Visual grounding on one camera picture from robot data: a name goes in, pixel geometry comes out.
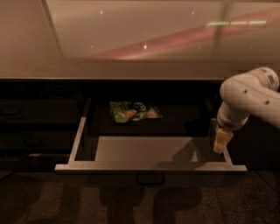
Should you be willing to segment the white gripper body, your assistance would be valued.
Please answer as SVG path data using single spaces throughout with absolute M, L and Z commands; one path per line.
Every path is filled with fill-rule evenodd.
M 249 113 L 241 111 L 237 108 L 229 106 L 225 102 L 220 105 L 217 114 L 218 124 L 226 129 L 231 131 L 240 130 L 249 119 Z

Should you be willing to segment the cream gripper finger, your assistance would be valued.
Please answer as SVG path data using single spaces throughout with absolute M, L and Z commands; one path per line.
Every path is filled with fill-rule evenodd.
M 233 136 L 234 134 L 232 131 L 218 128 L 214 139 L 213 151 L 216 153 L 222 153 L 227 148 L 227 145 L 232 140 Z

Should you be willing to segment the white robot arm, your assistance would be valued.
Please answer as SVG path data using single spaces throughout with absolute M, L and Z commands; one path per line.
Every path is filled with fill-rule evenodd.
M 233 132 L 240 130 L 250 115 L 279 129 L 278 89 L 278 75 L 268 67 L 259 67 L 224 80 L 220 86 L 222 104 L 217 113 L 213 151 L 222 153 L 233 138 Z

